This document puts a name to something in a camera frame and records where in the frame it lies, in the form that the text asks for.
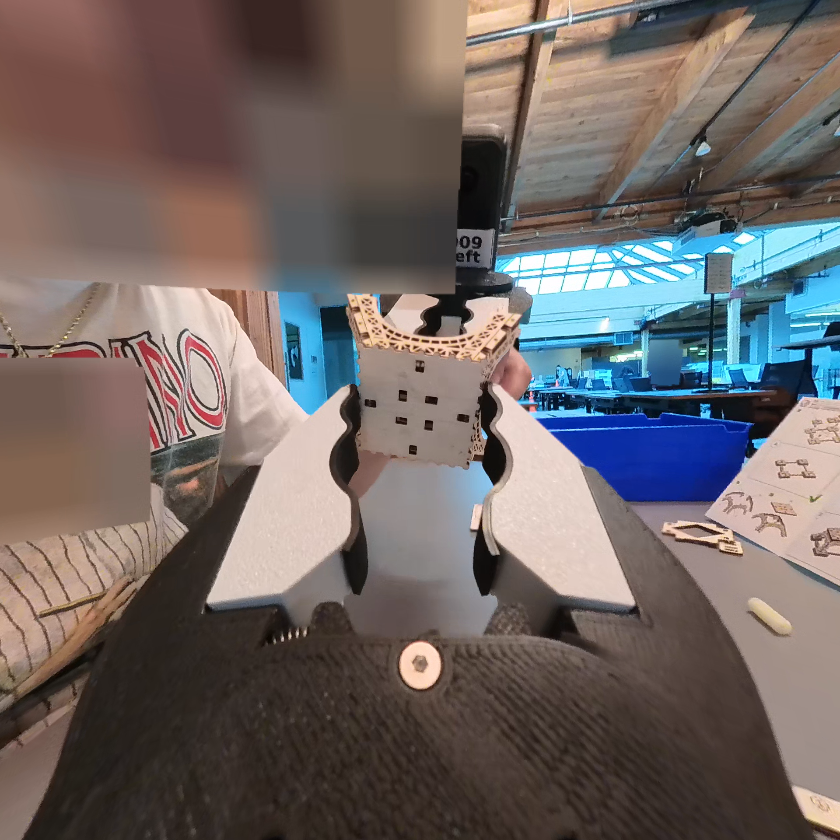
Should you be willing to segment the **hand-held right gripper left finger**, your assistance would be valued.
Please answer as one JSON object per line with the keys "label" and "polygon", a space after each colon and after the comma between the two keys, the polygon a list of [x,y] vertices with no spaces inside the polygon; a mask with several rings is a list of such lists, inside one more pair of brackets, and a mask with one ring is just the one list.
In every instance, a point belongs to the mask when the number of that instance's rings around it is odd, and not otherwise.
{"label": "hand-held right gripper left finger", "polygon": [[324,602],[358,594],[367,575],[359,500],[361,424],[354,385],[339,389],[291,430],[256,475],[206,599],[215,611],[279,605],[309,624]]}

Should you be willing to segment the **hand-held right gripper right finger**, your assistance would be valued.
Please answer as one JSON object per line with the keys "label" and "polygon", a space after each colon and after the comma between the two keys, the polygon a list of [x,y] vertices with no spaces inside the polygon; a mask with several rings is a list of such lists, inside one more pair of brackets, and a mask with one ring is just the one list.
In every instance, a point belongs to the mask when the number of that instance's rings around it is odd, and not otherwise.
{"label": "hand-held right gripper right finger", "polygon": [[546,631],[562,608],[630,613],[634,596],[581,462],[497,385],[480,401],[490,479],[474,549],[482,595]]}

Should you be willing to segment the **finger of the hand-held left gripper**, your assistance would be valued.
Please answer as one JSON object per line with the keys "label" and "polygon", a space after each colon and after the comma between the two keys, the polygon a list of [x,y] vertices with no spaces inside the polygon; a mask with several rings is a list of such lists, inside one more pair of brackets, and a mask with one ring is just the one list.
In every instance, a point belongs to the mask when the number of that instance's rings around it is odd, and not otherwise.
{"label": "finger of the hand-held left gripper", "polygon": [[396,331],[435,337],[441,327],[438,297],[425,294],[381,295],[381,315]]}
{"label": "finger of the hand-held left gripper", "polygon": [[496,316],[507,319],[510,315],[520,318],[520,313],[511,312],[509,298],[472,298],[464,301],[464,307],[470,317],[462,321],[459,337],[468,340],[468,336],[480,333],[494,322]]}

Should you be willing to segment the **wooden tower base model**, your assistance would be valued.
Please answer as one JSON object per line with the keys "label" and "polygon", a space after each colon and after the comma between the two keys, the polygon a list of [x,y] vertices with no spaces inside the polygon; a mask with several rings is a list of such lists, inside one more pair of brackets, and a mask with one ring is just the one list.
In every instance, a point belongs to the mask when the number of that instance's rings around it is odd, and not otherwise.
{"label": "wooden tower base model", "polygon": [[348,295],[348,318],[359,363],[362,449],[441,466],[468,467],[482,451],[483,386],[519,335],[520,319],[496,316],[478,334],[459,337],[470,314],[463,301],[443,307],[435,337],[396,331],[380,299]]}

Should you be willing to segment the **grey desk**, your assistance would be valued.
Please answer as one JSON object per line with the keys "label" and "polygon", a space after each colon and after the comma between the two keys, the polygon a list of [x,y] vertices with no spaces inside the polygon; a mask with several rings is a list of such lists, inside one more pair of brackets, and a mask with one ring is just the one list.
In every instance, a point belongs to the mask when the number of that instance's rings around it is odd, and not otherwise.
{"label": "grey desk", "polygon": [[637,609],[558,637],[405,640],[338,607],[205,612],[249,468],[101,651],[26,838],[813,838],[760,694],[690,574],[593,469]]}

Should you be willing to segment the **person's left hand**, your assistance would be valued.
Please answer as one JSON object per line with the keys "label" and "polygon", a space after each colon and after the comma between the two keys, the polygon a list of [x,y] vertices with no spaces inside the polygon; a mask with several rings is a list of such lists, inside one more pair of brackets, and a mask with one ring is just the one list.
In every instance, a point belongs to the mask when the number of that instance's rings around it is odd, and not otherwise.
{"label": "person's left hand", "polygon": [[[515,400],[522,398],[532,378],[528,363],[518,350],[510,350],[498,363],[490,382],[499,385]],[[357,447],[359,466],[349,482],[349,487],[361,498],[377,481],[392,458]]]}

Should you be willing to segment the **blue plastic bin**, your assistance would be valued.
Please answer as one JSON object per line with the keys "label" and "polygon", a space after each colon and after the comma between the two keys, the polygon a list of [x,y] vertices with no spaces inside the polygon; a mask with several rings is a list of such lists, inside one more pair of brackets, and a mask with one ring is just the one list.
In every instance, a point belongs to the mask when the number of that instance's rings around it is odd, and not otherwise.
{"label": "blue plastic bin", "polygon": [[714,501],[739,473],[751,428],[672,413],[539,422],[626,501]]}

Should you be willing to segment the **person's white printed t-shirt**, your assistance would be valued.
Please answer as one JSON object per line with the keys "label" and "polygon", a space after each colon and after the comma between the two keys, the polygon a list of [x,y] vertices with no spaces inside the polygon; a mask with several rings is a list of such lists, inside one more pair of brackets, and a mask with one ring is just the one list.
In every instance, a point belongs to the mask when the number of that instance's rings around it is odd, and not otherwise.
{"label": "person's white printed t-shirt", "polygon": [[48,689],[117,621],[142,583],[232,484],[308,416],[207,290],[2,278],[2,362],[118,358],[143,372],[150,516],[2,544],[2,753],[77,704],[86,677]]}

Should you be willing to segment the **row of office desks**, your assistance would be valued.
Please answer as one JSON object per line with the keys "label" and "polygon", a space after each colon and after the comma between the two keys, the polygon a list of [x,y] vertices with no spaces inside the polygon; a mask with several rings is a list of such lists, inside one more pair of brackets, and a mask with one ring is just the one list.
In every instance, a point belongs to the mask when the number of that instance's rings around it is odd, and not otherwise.
{"label": "row of office desks", "polygon": [[816,386],[812,376],[812,354],[815,349],[838,350],[838,335],[789,343],[783,350],[803,351],[801,360],[768,363],[763,367],[755,387],[717,390],[665,389],[636,391],[627,386],[623,391],[581,389],[560,386],[533,387],[542,410],[559,405],[585,406],[590,413],[644,413],[660,417],[665,413],[698,417],[702,405],[710,406],[710,416],[751,424],[750,438],[766,438],[802,400],[815,400]]}

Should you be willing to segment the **metal ceiling pipe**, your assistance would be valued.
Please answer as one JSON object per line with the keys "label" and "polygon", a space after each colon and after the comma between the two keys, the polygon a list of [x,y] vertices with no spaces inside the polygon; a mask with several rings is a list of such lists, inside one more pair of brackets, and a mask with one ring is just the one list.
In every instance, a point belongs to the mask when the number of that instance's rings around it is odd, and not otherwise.
{"label": "metal ceiling pipe", "polygon": [[591,23],[623,14],[639,14],[653,11],[668,5],[670,5],[670,1],[643,1],[601,7],[580,13],[567,12],[565,15],[559,17],[546,18],[529,24],[521,24],[515,27],[493,30],[480,35],[472,35],[466,39],[465,45],[467,48],[484,46],[501,40],[541,34],[552,29],[557,30],[558,28]]}

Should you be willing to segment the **ceiling projector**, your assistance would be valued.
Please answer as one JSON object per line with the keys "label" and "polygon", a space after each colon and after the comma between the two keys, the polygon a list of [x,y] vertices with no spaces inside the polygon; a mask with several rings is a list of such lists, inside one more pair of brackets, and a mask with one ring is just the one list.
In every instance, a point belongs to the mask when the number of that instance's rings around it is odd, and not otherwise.
{"label": "ceiling projector", "polygon": [[723,211],[707,209],[682,219],[675,241],[682,248],[697,238],[730,235],[738,230],[736,218]]}

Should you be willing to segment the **small white wax stick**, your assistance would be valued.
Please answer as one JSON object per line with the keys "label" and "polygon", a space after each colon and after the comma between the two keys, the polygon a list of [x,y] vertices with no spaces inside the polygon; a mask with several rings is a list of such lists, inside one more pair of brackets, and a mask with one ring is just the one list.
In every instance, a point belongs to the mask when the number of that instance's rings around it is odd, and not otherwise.
{"label": "small white wax stick", "polygon": [[781,637],[792,635],[793,626],[791,622],[767,602],[758,597],[751,597],[748,599],[747,607],[748,611],[773,634]]}

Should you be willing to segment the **sign on black stand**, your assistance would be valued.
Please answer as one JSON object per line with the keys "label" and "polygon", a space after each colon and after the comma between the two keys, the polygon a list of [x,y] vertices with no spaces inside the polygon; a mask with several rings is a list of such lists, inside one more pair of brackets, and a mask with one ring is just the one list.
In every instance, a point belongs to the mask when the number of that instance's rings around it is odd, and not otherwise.
{"label": "sign on black stand", "polygon": [[705,257],[703,291],[709,297],[707,342],[707,390],[714,391],[713,353],[715,342],[716,297],[732,290],[732,253],[708,253]]}

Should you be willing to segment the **folded instruction booklet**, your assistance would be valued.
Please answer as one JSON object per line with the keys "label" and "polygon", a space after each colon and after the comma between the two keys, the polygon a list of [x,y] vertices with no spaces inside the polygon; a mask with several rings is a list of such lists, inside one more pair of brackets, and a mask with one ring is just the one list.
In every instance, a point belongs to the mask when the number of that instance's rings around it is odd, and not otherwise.
{"label": "folded instruction booklet", "polygon": [[839,585],[839,401],[800,400],[707,517]]}

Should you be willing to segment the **small wooden frame piece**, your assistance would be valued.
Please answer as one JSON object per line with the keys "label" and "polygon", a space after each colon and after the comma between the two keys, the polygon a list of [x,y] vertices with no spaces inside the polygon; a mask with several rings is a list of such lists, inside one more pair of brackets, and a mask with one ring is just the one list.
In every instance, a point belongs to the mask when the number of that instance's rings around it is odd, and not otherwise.
{"label": "small wooden frame piece", "polygon": [[680,543],[703,545],[735,556],[743,555],[742,545],[731,530],[707,521],[667,521],[661,532]]}

